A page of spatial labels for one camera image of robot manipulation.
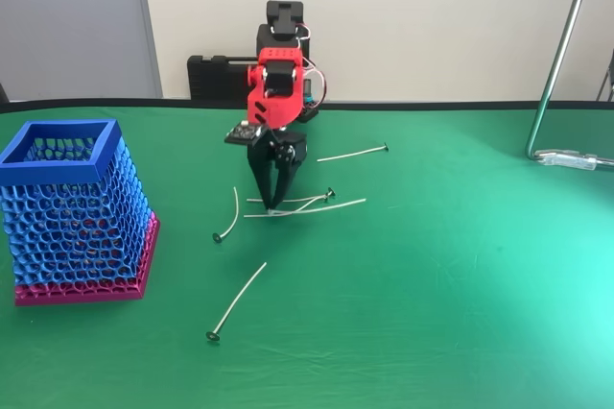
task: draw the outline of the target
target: red 3d printed part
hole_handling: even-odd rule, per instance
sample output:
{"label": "red 3d printed part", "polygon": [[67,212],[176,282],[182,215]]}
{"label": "red 3d printed part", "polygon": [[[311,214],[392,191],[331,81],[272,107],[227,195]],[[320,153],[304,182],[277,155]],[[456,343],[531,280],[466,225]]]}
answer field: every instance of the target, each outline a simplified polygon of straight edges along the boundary
{"label": "red 3d printed part", "polygon": [[[294,64],[292,94],[269,95],[266,89],[267,63],[289,61]],[[303,54],[298,48],[268,47],[260,52],[258,65],[248,71],[248,82],[255,88],[248,96],[248,121],[266,124],[271,129],[288,126],[303,108]]]}

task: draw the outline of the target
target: blue lattice container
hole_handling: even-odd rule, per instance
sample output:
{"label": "blue lattice container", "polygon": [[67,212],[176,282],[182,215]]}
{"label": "blue lattice container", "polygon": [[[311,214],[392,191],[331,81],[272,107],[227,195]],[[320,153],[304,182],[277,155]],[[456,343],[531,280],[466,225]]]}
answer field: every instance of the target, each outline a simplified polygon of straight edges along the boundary
{"label": "blue lattice container", "polygon": [[142,297],[157,221],[117,121],[26,123],[0,155],[0,205],[18,304]]}

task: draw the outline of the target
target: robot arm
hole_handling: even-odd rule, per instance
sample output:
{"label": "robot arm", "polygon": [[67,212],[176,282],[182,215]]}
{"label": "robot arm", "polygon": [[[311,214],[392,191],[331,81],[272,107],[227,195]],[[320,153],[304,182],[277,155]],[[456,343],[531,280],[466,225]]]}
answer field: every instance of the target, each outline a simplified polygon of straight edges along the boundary
{"label": "robot arm", "polygon": [[[227,143],[247,145],[249,166],[266,209],[275,209],[283,201],[307,156],[306,135],[286,127],[318,114],[310,81],[304,79],[305,69],[312,71],[313,64],[310,33],[302,24],[302,3],[267,3],[267,24],[259,27],[256,39],[258,63],[248,69],[248,120],[225,138]],[[274,190],[273,163],[279,171]]]}

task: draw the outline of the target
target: green tabletop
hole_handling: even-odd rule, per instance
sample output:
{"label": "green tabletop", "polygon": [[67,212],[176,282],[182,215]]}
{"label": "green tabletop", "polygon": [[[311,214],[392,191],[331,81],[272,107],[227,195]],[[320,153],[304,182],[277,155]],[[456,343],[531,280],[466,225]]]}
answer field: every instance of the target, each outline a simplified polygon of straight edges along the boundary
{"label": "green tabletop", "polygon": [[[614,175],[525,159],[533,111],[325,111],[289,198],[366,203],[275,219],[242,217],[263,210],[223,143],[243,115],[0,115],[0,147],[27,120],[118,119],[161,221],[142,301],[14,307],[0,235],[0,408],[614,407]],[[614,156],[613,126],[552,110],[538,146]]]}

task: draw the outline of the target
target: metal stand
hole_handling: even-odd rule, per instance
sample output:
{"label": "metal stand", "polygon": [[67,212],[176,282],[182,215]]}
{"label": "metal stand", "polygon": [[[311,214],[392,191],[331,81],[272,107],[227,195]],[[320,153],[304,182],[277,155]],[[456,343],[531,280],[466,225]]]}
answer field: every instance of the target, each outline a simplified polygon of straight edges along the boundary
{"label": "metal stand", "polygon": [[537,107],[537,113],[533,119],[531,133],[529,134],[529,140],[527,141],[527,146],[525,148],[525,155],[527,155],[529,159],[538,161],[545,165],[575,167],[578,169],[592,171],[598,165],[614,167],[614,159],[601,158],[595,155],[583,155],[572,150],[551,149],[535,151],[533,149],[535,139],[539,133],[539,128],[541,127],[541,123],[544,118],[544,114],[546,113],[546,108],[548,108],[550,98],[552,97],[553,90],[555,89],[558,72],[560,71],[563,59],[565,58],[565,52],[567,51],[567,46],[569,45],[572,32],[574,31],[574,25],[576,25],[576,20],[578,19],[579,7],[581,3],[582,0],[572,1],[572,6],[569,10],[569,14],[567,15],[567,22],[565,23],[565,28],[563,29],[563,35],[558,43],[558,49],[556,49],[555,61],[553,61],[553,66],[550,69],[546,87],[544,87],[544,92],[541,96],[541,100],[539,101],[539,106]]}
{"label": "metal stand", "polygon": [[9,102],[9,97],[7,97],[7,93],[2,88],[0,84],[0,104],[7,104]]}
{"label": "metal stand", "polygon": [[605,76],[603,77],[602,86],[599,89],[599,94],[597,94],[597,101],[602,98],[603,89],[605,88],[605,83],[610,81],[610,95],[607,97],[607,101],[611,102],[612,97],[614,96],[614,80],[612,80],[612,75],[614,75],[614,53],[612,53],[612,60],[610,61],[607,70],[605,71]]}

